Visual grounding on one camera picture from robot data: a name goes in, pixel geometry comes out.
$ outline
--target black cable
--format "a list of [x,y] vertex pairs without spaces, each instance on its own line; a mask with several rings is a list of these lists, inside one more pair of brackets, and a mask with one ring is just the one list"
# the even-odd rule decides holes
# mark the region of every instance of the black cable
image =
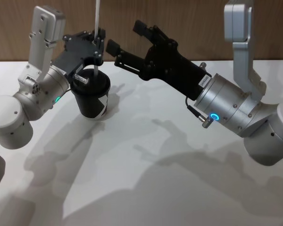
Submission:
[[188,104],[188,97],[185,98],[185,105],[187,106],[187,108],[189,109],[189,111],[192,112],[193,115],[196,116],[196,118],[198,118],[199,116],[201,116],[201,114],[200,114],[195,108],[193,108],[191,105]]
[[63,93],[63,95],[60,97],[60,99],[61,99],[67,92],[69,92],[70,90],[71,90],[71,89],[66,90],[66,92]]

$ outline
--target wood panel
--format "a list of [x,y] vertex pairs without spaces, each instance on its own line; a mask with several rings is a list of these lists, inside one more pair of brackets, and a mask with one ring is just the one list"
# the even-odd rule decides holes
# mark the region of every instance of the wood panel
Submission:
[[[224,41],[223,10],[228,0],[102,0],[100,26],[139,56],[150,43],[132,32],[136,19],[158,25],[192,60],[232,59]],[[0,0],[0,61],[27,60],[33,8],[51,5],[66,15],[65,33],[93,30],[95,0]],[[283,59],[283,0],[255,0],[256,59]],[[62,51],[62,42],[55,56]],[[112,58],[105,54],[106,60]]]

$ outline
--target white label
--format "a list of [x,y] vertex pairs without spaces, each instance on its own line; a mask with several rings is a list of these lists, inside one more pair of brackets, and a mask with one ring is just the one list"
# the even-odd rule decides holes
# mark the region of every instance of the white label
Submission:
[[83,65],[79,66],[78,69],[75,71],[75,73],[78,74],[79,71],[82,70],[82,69],[83,69]]
[[211,80],[211,77],[209,77],[207,74],[203,77],[203,79],[200,81],[200,83],[198,85],[200,85],[201,87],[205,88],[205,86],[207,85],[207,83]]
[[66,74],[66,72],[65,71],[63,71],[62,69],[59,69],[58,67],[56,67],[55,65],[52,65],[51,66],[53,69],[56,69],[56,70],[58,70],[59,72],[61,72],[63,75],[65,75]]

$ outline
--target blue light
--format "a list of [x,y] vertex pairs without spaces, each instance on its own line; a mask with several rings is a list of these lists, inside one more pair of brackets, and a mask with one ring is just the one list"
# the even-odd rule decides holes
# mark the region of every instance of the blue light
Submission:
[[58,100],[60,100],[61,97],[57,97],[56,102],[58,102]]
[[211,118],[218,121],[219,120],[219,116],[217,114],[211,114]]

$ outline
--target table surface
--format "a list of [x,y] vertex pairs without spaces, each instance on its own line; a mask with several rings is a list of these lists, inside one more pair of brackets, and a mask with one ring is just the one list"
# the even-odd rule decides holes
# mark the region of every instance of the table surface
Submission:
[[[207,65],[233,81],[232,61]],[[18,90],[24,66],[0,62],[0,95]],[[283,61],[254,68],[263,102],[283,102]],[[32,122],[28,145],[0,146],[0,226],[283,226],[283,160],[261,166],[242,138],[203,129],[162,81],[100,69],[112,84],[103,119],[85,119],[69,92]]]

